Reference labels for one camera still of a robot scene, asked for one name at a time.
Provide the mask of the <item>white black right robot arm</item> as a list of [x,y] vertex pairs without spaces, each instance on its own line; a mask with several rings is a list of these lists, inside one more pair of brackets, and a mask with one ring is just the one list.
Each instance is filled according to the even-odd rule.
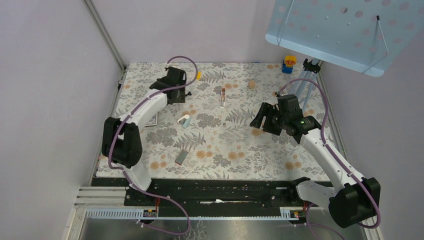
[[279,96],[277,104],[263,102],[250,127],[276,136],[286,132],[309,152],[328,176],[332,188],[307,177],[294,180],[291,191],[295,199],[329,211],[341,228],[378,217],[380,183],[374,177],[364,177],[333,149],[319,122],[313,116],[303,115],[295,95]]

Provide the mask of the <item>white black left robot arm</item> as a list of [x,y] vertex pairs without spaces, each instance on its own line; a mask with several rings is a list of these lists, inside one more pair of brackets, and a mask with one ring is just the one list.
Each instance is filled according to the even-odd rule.
[[151,118],[167,105],[184,103],[187,74],[176,67],[166,67],[143,99],[129,112],[108,117],[103,126],[101,153],[112,170],[120,170],[131,188],[146,191],[152,178],[141,162],[143,147],[140,131]]

